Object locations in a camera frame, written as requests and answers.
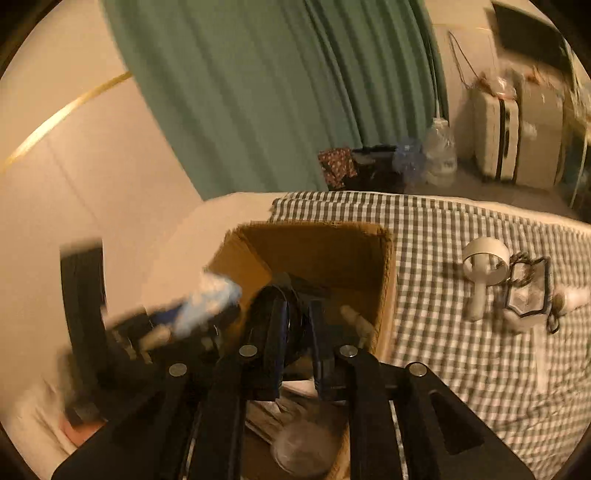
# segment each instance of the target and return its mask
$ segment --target luggage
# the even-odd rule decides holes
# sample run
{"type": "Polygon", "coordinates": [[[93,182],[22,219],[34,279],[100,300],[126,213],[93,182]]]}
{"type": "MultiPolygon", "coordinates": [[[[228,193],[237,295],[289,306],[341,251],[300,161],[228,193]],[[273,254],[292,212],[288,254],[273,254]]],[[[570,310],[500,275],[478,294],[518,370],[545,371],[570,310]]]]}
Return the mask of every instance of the luggage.
{"type": "Polygon", "coordinates": [[[515,183],[548,190],[560,159],[563,101],[547,86],[521,80],[516,87],[521,133],[515,183]]]}
{"type": "Polygon", "coordinates": [[[487,179],[513,180],[519,140],[519,110],[482,90],[473,91],[476,164],[487,179]]]}

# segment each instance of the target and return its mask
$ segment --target bed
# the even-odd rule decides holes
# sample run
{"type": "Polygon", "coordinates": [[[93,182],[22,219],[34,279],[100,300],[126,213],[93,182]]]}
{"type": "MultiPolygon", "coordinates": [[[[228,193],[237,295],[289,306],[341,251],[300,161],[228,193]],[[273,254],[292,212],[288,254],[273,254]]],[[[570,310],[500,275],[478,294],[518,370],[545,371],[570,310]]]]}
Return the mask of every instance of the bed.
{"type": "MultiPolygon", "coordinates": [[[[462,322],[461,303],[471,286],[454,277],[453,265],[462,244],[491,235],[504,240],[511,253],[529,249],[535,255],[549,254],[555,260],[555,281],[588,286],[591,226],[458,198],[367,192],[236,193],[204,202],[178,226],[143,285],[143,304],[163,304],[186,294],[228,229],[269,219],[370,221],[393,229],[399,288],[392,320],[395,353],[389,360],[397,365],[425,362],[512,447],[538,480],[552,478],[564,465],[591,421],[591,375],[587,375],[591,306],[565,317],[560,333],[549,340],[550,388],[546,395],[540,394],[532,380],[530,334],[509,336],[485,320],[462,322]],[[420,286],[421,278],[428,278],[428,285],[420,286]],[[453,299],[448,295],[451,289],[458,292],[453,299]],[[438,340],[441,331],[456,342],[453,350],[438,340]]],[[[495,292],[490,288],[488,294],[492,304],[495,292]]],[[[49,478],[73,447],[54,428],[59,402],[59,392],[40,382],[3,420],[13,444],[41,479],[49,478]],[[38,440],[35,445],[33,437],[38,440]]]]}

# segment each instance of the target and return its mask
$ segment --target green curtain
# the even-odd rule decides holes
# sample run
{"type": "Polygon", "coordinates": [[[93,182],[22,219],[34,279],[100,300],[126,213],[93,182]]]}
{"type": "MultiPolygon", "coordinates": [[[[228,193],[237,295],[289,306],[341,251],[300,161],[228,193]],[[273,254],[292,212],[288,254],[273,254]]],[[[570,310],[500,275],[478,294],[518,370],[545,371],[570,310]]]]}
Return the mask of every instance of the green curtain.
{"type": "Polygon", "coordinates": [[[103,3],[125,63],[207,199],[325,190],[320,150],[421,138],[443,78],[421,1],[103,3]]]}

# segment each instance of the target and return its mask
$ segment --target white wall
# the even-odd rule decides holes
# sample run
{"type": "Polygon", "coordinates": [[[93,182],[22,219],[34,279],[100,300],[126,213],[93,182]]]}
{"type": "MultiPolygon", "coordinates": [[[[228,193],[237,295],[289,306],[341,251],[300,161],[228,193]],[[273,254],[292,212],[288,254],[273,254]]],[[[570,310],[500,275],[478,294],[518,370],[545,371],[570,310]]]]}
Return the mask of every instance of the white wall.
{"type": "Polygon", "coordinates": [[[63,0],[0,79],[0,161],[62,107],[125,72],[100,0],[63,0]]]}
{"type": "Polygon", "coordinates": [[[160,246],[201,203],[133,79],[0,174],[0,410],[69,344],[60,247],[102,238],[109,316],[141,304],[160,246]]]}

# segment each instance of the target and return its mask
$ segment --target metal screw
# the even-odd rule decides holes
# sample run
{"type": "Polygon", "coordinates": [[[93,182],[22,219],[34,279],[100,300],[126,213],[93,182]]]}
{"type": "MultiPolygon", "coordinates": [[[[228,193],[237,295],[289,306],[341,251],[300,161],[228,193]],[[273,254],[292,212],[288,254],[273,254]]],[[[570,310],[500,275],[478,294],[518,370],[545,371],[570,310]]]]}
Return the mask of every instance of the metal screw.
{"type": "Polygon", "coordinates": [[[408,367],[408,370],[415,376],[415,377],[422,377],[423,375],[427,375],[427,367],[419,362],[414,362],[413,364],[408,367]]]}
{"type": "Polygon", "coordinates": [[[182,377],[185,373],[187,373],[187,365],[172,364],[168,369],[168,373],[173,377],[182,377]]]}
{"type": "Polygon", "coordinates": [[[339,352],[341,355],[351,358],[352,356],[357,355],[358,350],[357,347],[354,347],[353,345],[343,345],[339,348],[339,352]]]}
{"type": "Polygon", "coordinates": [[[258,352],[258,348],[255,347],[254,345],[242,345],[240,347],[240,350],[238,350],[238,353],[242,356],[245,356],[247,358],[255,356],[258,352]]]}

